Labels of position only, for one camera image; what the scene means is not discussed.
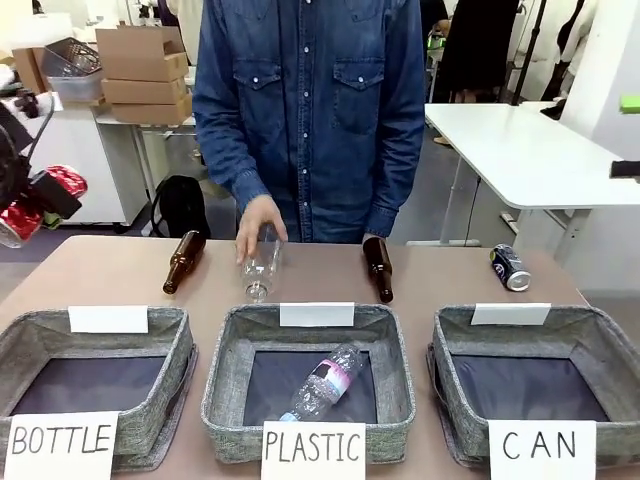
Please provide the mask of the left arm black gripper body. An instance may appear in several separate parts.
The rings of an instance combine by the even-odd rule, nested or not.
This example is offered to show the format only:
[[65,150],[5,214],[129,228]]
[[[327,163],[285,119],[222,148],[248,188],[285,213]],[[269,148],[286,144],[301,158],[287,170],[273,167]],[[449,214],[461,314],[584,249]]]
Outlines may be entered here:
[[29,171],[27,158],[18,153],[9,132],[0,125],[0,211],[27,188]]

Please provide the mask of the crushed red can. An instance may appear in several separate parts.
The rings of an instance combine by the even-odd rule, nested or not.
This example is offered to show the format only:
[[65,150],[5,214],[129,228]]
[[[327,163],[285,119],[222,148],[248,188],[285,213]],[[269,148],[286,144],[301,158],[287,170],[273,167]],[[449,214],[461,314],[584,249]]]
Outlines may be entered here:
[[[53,175],[79,201],[88,191],[86,179],[66,165],[52,165],[44,170]],[[6,209],[0,211],[0,245],[21,248],[41,228],[54,230],[63,220],[60,216],[42,210],[28,196],[28,186]]]

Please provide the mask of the clear plastic bottle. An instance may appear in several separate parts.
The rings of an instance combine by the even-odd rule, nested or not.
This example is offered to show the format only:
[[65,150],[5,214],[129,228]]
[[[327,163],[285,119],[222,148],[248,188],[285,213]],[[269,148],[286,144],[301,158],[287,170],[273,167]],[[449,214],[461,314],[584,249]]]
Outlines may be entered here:
[[265,224],[260,228],[255,253],[248,256],[242,266],[245,296],[249,302],[262,302],[273,291],[283,246],[273,225]]

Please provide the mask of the person's right forearm denim sleeve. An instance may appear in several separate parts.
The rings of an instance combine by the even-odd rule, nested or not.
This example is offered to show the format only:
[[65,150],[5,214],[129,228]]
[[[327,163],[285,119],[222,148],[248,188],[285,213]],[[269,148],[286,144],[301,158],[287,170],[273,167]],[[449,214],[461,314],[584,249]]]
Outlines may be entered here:
[[193,95],[196,137],[211,180],[224,187],[243,212],[268,193],[250,155],[237,89],[229,79],[200,71]]

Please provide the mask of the person's left forearm denim sleeve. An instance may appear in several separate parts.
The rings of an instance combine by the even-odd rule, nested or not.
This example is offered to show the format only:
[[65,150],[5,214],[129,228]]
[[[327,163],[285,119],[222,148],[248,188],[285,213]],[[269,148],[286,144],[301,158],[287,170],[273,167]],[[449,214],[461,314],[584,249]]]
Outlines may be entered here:
[[424,126],[421,96],[390,102],[381,113],[367,235],[386,238],[391,234],[399,209],[413,188]]

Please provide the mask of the dark blue drink can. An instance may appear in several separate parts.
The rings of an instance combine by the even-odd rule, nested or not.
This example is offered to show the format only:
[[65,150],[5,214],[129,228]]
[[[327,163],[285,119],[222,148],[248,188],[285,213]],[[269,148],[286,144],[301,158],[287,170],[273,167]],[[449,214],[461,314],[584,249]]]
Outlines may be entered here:
[[523,292],[529,288],[531,274],[510,245],[496,245],[490,251],[489,258],[494,272],[505,289]]

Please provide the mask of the grey fabric basket labelled bottle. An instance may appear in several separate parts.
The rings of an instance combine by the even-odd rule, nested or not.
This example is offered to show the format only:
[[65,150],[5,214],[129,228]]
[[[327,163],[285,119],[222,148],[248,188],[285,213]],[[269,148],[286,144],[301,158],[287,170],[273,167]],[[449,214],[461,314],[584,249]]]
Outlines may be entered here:
[[70,331],[67,309],[0,331],[0,470],[12,418],[117,411],[112,470],[151,471],[174,438],[197,363],[186,310],[148,307],[147,334]]

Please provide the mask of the grey fabric basket labelled plastic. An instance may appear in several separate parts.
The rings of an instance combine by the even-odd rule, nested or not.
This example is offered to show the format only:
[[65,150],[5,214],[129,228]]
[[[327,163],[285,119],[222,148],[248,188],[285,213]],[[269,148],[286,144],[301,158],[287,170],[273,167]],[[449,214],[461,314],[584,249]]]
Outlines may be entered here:
[[294,394],[331,351],[352,344],[363,367],[325,418],[365,424],[368,463],[404,461],[416,400],[395,313],[383,305],[355,304],[345,325],[338,324],[335,308],[319,321],[295,314],[286,325],[281,316],[291,310],[287,304],[254,304],[228,312],[201,402],[216,458],[226,464],[260,460],[264,423],[290,410]]

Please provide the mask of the white cabinet desk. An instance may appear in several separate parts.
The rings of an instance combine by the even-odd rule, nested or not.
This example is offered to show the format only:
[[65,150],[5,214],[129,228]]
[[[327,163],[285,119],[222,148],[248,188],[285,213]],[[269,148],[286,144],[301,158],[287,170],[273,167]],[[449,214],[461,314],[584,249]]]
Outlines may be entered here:
[[37,172],[66,165],[82,175],[88,191],[68,224],[131,225],[148,202],[131,129],[99,124],[87,107],[55,105],[31,158]]

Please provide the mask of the clear plastic storage container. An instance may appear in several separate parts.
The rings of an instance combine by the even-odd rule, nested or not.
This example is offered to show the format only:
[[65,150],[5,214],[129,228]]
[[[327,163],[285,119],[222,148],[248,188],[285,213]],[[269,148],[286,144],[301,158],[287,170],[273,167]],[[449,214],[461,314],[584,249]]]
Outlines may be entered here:
[[101,71],[79,77],[48,77],[48,82],[62,102],[89,103],[101,100],[103,74]]

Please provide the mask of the grey plastic mesh crate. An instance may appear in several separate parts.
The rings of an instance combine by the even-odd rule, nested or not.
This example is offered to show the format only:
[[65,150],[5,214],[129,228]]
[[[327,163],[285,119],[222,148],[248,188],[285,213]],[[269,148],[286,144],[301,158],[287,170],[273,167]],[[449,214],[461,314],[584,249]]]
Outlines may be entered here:
[[67,37],[46,45],[42,71],[47,77],[85,77],[102,69],[99,54],[86,43]]

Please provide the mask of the blank white card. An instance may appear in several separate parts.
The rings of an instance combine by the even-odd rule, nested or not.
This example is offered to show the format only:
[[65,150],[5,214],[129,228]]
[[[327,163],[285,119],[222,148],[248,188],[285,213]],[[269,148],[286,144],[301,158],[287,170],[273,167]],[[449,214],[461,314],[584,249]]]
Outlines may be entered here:
[[542,326],[551,307],[550,303],[477,303],[470,324]]
[[279,325],[295,328],[353,327],[354,302],[291,302],[279,305]]
[[147,334],[146,305],[69,306],[70,331],[89,334]]

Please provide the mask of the brown glass bottle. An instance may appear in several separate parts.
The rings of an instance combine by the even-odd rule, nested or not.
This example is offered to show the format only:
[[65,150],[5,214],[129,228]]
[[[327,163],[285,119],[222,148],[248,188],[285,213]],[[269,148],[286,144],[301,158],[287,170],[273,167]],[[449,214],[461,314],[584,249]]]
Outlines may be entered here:
[[184,234],[169,262],[169,272],[162,287],[165,294],[177,292],[181,283],[198,265],[205,245],[206,237],[201,232],[191,230]]
[[376,286],[379,299],[388,304],[393,301],[392,264],[385,240],[371,237],[364,241],[363,253],[369,275]]

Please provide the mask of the open cardboard box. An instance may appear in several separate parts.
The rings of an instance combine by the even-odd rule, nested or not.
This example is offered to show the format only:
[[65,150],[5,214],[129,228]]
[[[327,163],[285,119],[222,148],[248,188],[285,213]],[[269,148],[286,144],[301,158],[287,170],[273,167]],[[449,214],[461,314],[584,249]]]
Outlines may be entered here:
[[177,27],[97,29],[96,40],[106,79],[170,82],[188,73],[189,61]]

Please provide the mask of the white paper sign BOTTLE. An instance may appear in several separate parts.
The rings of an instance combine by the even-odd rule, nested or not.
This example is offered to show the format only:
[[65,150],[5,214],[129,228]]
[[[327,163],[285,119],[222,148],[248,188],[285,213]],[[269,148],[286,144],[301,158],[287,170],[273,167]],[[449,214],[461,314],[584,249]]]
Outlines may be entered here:
[[117,411],[12,418],[3,480],[111,480]]

